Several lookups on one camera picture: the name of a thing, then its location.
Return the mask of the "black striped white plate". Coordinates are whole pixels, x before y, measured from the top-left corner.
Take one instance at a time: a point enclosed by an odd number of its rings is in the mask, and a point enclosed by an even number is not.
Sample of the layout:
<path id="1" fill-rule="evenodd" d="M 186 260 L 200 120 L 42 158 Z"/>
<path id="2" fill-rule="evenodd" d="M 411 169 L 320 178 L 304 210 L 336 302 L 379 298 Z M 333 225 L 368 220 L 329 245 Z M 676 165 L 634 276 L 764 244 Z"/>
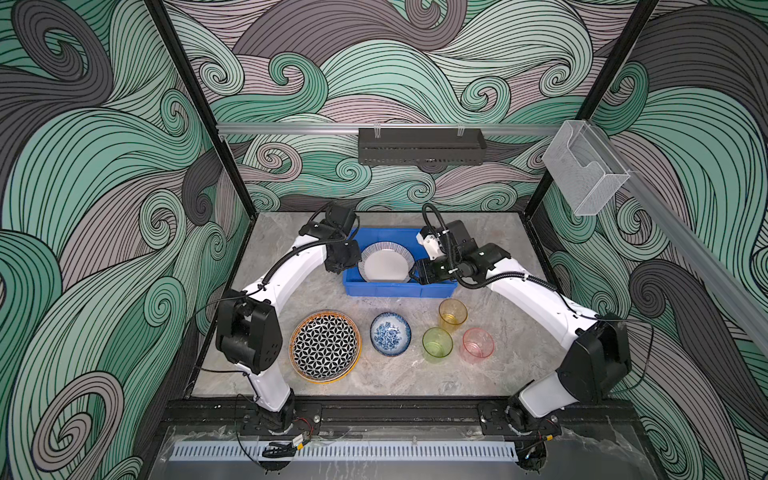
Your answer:
<path id="1" fill-rule="evenodd" d="M 377 242 L 361 254 L 358 270 L 369 283 L 407 283 L 414 265 L 412 254 L 394 242 Z"/>

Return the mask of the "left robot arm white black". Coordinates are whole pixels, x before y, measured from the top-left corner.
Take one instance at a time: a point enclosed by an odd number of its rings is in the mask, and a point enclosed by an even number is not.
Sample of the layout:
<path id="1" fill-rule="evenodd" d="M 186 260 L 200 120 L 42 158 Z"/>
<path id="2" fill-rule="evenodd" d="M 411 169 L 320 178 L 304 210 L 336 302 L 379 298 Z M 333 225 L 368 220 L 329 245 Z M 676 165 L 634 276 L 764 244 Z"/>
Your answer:
<path id="1" fill-rule="evenodd" d="M 326 204 L 300 228 L 288 251 L 264 275 L 220 299 L 216 348 L 245 375 L 261 409 L 282 413 L 292 394 L 276 365 L 283 345 L 280 311 L 315 269 L 324 267 L 339 274 L 357 265 L 361 259 L 355 239 L 358 228 L 353 208 Z"/>

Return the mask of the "yellow rim patterned plate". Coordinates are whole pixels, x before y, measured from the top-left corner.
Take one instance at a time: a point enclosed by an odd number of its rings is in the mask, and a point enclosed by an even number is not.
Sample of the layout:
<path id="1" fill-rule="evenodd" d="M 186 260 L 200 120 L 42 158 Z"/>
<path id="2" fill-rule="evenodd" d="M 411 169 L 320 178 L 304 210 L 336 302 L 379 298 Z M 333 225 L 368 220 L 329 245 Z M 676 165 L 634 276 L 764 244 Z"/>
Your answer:
<path id="1" fill-rule="evenodd" d="M 289 342 L 289 359 L 296 373 L 313 384 L 329 384 L 347 376 L 357 365 L 362 339 L 355 322 L 336 311 L 306 317 Z"/>

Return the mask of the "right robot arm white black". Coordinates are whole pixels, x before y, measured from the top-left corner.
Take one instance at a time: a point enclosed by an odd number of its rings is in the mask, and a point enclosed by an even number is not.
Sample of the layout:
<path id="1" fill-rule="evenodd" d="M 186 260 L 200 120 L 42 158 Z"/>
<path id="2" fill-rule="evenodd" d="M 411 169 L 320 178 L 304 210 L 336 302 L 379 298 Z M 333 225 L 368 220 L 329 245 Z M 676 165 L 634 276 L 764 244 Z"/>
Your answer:
<path id="1" fill-rule="evenodd" d="M 413 280 L 422 285 L 455 281 L 468 290 L 488 289 L 534 319 L 565 350 L 557 369 L 509 398 L 508 416 L 514 428 L 528 431 L 557 410 L 598 403 L 631 373 L 629 320 L 567 298 L 500 246 L 478 245 L 462 222 L 447 222 L 435 205 L 424 204 L 421 214 L 425 225 L 417 241 L 427 256 L 411 268 Z"/>

